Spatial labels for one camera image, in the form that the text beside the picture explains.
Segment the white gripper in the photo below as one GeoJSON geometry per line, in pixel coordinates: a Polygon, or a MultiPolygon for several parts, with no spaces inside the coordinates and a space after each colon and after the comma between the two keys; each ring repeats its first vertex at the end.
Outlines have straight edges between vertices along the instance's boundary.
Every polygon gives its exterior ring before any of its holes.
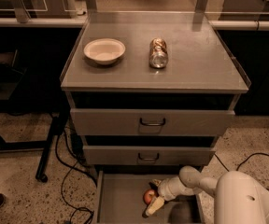
{"type": "Polygon", "coordinates": [[[198,188],[188,188],[178,176],[166,178],[165,180],[152,179],[151,186],[158,187],[159,197],[153,197],[148,205],[145,215],[150,217],[164,206],[164,200],[172,201],[178,196],[193,196],[199,194],[198,188]]]}

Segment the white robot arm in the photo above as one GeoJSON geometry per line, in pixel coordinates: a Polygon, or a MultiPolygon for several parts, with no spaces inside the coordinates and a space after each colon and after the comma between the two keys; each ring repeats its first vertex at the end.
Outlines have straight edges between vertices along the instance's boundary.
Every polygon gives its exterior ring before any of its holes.
{"type": "Polygon", "coordinates": [[[214,199],[214,224],[269,224],[269,190],[242,172],[229,171],[215,179],[184,166],[177,176],[152,183],[157,195],[148,204],[147,217],[178,196],[204,191],[214,199]]]}

